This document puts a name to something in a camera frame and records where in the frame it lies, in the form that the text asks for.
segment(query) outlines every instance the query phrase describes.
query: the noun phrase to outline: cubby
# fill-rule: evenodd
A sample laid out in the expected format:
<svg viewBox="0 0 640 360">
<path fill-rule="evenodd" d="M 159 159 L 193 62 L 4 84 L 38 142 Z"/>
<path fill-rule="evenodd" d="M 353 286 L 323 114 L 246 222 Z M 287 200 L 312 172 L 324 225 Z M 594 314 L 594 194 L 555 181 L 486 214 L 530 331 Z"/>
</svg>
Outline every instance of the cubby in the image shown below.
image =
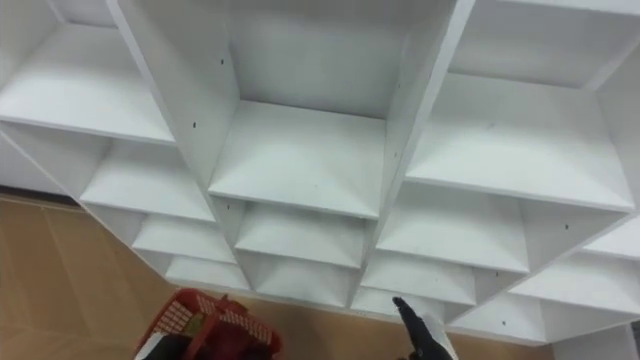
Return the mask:
<svg viewBox="0 0 640 360">
<path fill-rule="evenodd" d="M 3 0 L 0 136 L 172 283 L 529 345 L 640 319 L 635 3 L 79 6 Z"/>
</svg>

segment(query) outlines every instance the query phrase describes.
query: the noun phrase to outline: white wall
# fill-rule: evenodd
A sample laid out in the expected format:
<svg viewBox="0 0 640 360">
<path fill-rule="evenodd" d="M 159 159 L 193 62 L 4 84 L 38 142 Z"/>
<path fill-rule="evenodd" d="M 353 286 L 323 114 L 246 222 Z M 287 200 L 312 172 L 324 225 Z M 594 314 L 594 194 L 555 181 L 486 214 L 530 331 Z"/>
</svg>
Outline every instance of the white wall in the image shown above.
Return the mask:
<svg viewBox="0 0 640 360">
<path fill-rule="evenodd" d="M 556 360 L 638 360 L 629 325 L 553 344 Z"/>
<path fill-rule="evenodd" d="M 0 185 L 64 194 L 2 136 L 0 136 Z"/>
</svg>

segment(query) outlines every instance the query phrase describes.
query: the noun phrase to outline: red plastic basket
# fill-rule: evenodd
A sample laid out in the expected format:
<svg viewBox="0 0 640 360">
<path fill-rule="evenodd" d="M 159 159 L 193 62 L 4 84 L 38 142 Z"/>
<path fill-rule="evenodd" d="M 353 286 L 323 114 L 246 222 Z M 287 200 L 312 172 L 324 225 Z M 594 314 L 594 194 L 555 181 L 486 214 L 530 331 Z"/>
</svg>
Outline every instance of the red plastic basket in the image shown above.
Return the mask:
<svg viewBox="0 0 640 360">
<path fill-rule="evenodd" d="M 194 359 L 216 325 L 223 323 L 240 326 L 254 340 L 267 345 L 273 354 L 272 359 L 276 359 L 282 349 L 280 336 L 275 331 L 249 315 L 247 308 L 236 301 L 229 300 L 227 295 L 216 299 L 199 290 L 180 289 L 173 294 L 153 320 L 140 339 L 135 354 L 153 333 L 181 334 L 191 318 L 198 313 L 204 313 L 207 318 L 181 360 Z"/>
</svg>

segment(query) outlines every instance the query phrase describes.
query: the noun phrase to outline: white shelf board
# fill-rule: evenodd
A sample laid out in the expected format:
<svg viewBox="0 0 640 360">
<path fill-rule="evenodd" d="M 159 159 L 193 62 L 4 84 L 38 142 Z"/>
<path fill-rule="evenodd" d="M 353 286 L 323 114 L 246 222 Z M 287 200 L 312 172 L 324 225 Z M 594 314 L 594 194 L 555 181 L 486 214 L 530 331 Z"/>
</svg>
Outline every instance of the white shelf board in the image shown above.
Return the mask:
<svg viewBox="0 0 640 360">
<path fill-rule="evenodd" d="M 490 333 L 516 342 L 542 345 L 547 342 L 540 301 L 502 294 L 450 324 L 453 331 Z"/>
<path fill-rule="evenodd" d="M 640 218 L 636 217 L 602 236 L 584 250 L 591 253 L 640 260 Z"/>
<path fill-rule="evenodd" d="M 429 314 L 440 322 L 444 321 L 445 304 L 442 302 L 366 287 L 358 289 L 353 299 L 351 309 L 397 317 L 399 319 L 400 314 L 392 301 L 394 296 L 402 297 L 418 316 Z"/>
<path fill-rule="evenodd" d="M 132 247 L 235 264 L 231 249 L 216 224 L 149 215 Z"/>
<path fill-rule="evenodd" d="M 404 183 L 376 248 L 527 272 L 516 199 Z"/>
<path fill-rule="evenodd" d="M 634 208 L 595 95 L 545 85 L 447 75 L 407 178 L 607 210 Z"/>
<path fill-rule="evenodd" d="M 472 268 L 408 255 L 374 254 L 360 285 L 464 305 L 476 303 Z"/>
<path fill-rule="evenodd" d="M 638 268 L 628 260 L 574 254 L 511 290 L 512 294 L 640 314 Z"/>
<path fill-rule="evenodd" d="M 83 202 L 214 221 L 176 148 L 114 140 L 80 197 Z"/>
<path fill-rule="evenodd" d="M 236 265 L 174 256 L 165 274 L 169 281 L 190 281 L 249 290 L 249 283 Z"/>
<path fill-rule="evenodd" d="M 640 2 L 635 0 L 501 0 L 531 5 L 555 6 L 625 15 L 640 15 Z"/>
<path fill-rule="evenodd" d="M 377 218 L 383 120 L 241 101 L 209 192 Z"/>
<path fill-rule="evenodd" d="M 352 273 L 334 265 L 245 253 L 241 262 L 258 293 L 344 307 Z"/>
<path fill-rule="evenodd" d="M 247 206 L 237 249 L 360 267 L 364 222 L 282 206 Z"/>
<path fill-rule="evenodd" d="M 60 25 L 0 92 L 0 119 L 175 142 L 117 29 Z"/>
</svg>

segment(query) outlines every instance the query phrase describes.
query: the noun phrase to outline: shelf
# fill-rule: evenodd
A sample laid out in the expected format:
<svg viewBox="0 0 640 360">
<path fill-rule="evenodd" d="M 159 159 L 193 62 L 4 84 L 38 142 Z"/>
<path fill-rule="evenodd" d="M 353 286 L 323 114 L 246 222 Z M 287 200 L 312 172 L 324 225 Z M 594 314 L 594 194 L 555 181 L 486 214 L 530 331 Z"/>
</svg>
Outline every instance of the shelf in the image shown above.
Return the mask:
<svg viewBox="0 0 640 360">
<path fill-rule="evenodd" d="M 174 143 L 117 29 L 60 25 L 0 92 L 0 119 Z"/>
<path fill-rule="evenodd" d="M 236 263 L 217 225 L 162 215 L 147 216 L 132 247 L 204 260 Z"/>
<path fill-rule="evenodd" d="M 353 274 L 342 267 L 269 255 L 241 254 L 258 293 L 344 307 Z"/>
<path fill-rule="evenodd" d="M 201 283 L 213 286 L 249 290 L 249 284 L 236 265 L 185 256 L 174 256 L 167 269 L 167 280 Z"/>
<path fill-rule="evenodd" d="M 597 309 L 640 314 L 636 265 L 627 260 L 574 254 L 509 292 Z"/>
<path fill-rule="evenodd" d="M 247 206 L 237 249 L 360 267 L 364 222 L 286 207 Z"/>
<path fill-rule="evenodd" d="M 472 268 L 406 255 L 374 254 L 360 285 L 464 305 L 476 303 Z"/>
<path fill-rule="evenodd" d="M 581 306 L 540 301 L 545 320 L 547 342 L 557 341 L 628 324 L 638 319 L 637 315 L 615 311 L 598 310 Z"/>
<path fill-rule="evenodd" d="M 640 218 L 631 219 L 619 228 L 585 246 L 592 253 L 640 261 Z"/>
<path fill-rule="evenodd" d="M 209 192 L 377 218 L 382 120 L 241 101 Z"/>
<path fill-rule="evenodd" d="M 353 300 L 353 304 L 351 305 L 351 309 L 392 316 L 400 319 L 400 314 L 398 313 L 396 306 L 393 304 L 393 301 L 391 301 L 394 296 L 401 296 L 419 316 L 422 316 L 422 314 L 429 314 L 440 322 L 444 321 L 445 304 L 442 302 L 428 300 L 417 296 L 398 294 L 391 291 L 363 287 L 358 289 Z"/>
<path fill-rule="evenodd" d="M 636 46 L 640 22 L 578 8 L 627 8 L 623 2 L 639 8 L 635 0 L 476 1 L 449 71 L 597 89 Z M 559 6 L 538 5 L 550 3 Z"/>
<path fill-rule="evenodd" d="M 469 335 L 493 334 L 536 346 L 547 343 L 540 301 L 503 294 L 479 306 L 450 324 L 453 332 Z"/>
<path fill-rule="evenodd" d="M 557 6 L 575 10 L 602 11 L 624 15 L 640 15 L 640 4 L 634 0 L 504 0 L 514 3 Z"/>
<path fill-rule="evenodd" d="M 402 185 L 376 248 L 489 269 L 527 272 L 516 199 Z"/>
<path fill-rule="evenodd" d="M 448 75 L 407 178 L 607 210 L 634 208 L 595 95 L 543 85 Z"/>
<path fill-rule="evenodd" d="M 80 200 L 214 221 L 178 150 L 162 145 L 115 140 Z"/>
</svg>

